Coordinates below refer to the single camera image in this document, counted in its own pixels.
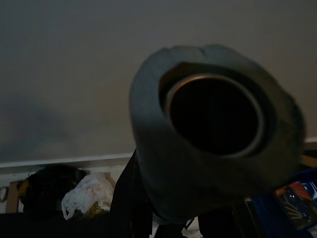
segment circular opening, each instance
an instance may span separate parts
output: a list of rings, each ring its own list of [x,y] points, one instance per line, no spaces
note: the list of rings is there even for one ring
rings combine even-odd
[[[261,138],[263,117],[256,99],[223,76],[196,76],[178,82],[167,94],[165,112],[183,137],[217,155],[245,155]]]

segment metal ring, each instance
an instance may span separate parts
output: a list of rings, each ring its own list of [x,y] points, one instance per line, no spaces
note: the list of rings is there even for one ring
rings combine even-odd
[[[257,99],[254,97],[254,95],[242,84],[237,82],[236,80],[233,80],[229,77],[223,76],[223,75],[218,75],[218,74],[211,74],[211,73],[206,73],[206,74],[195,74],[188,76],[181,81],[177,82],[167,93],[166,96],[166,101],[163,107],[164,113],[167,116],[169,123],[174,127],[171,116],[170,116],[170,108],[171,108],[171,103],[173,101],[173,98],[176,94],[176,92],[182,88],[184,85],[196,81],[196,80],[201,80],[201,79],[212,79],[212,80],[221,80],[230,83],[231,85],[235,86],[237,89],[240,90],[250,101],[252,106],[254,107],[256,114],[257,114],[257,119],[258,119],[258,129],[257,133],[252,140],[252,142],[244,149],[237,153],[233,154],[228,154],[228,155],[221,155],[221,157],[225,158],[233,158],[233,157],[243,157],[247,156],[250,153],[252,153],[260,144],[262,141],[263,135],[264,135],[264,114],[263,111],[260,107],[260,104],[258,103]]]

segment white ceiling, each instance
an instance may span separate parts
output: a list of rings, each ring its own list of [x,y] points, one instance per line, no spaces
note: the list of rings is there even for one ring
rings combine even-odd
[[[132,152],[130,83],[173,45],[256,60],[317,136],[315,0],[8,0],[0,16],[2,162]]]

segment black hole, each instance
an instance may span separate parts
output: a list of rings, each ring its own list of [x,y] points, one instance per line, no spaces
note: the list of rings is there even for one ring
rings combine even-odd
[[[258,131],[254,106],[229,82],[199,79],[175,93],[170,118],[175,129],[194,146],[217,155],[245,149]]]

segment white plastic bag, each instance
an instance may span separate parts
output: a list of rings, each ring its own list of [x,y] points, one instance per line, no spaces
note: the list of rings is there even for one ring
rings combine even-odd
[[[64,218],[72,218],[76,210],[85,214],[96,201],[102,209],[109,211],[112,196],[113,188],[103,173],[87,175],[63,198],[61,209]]]

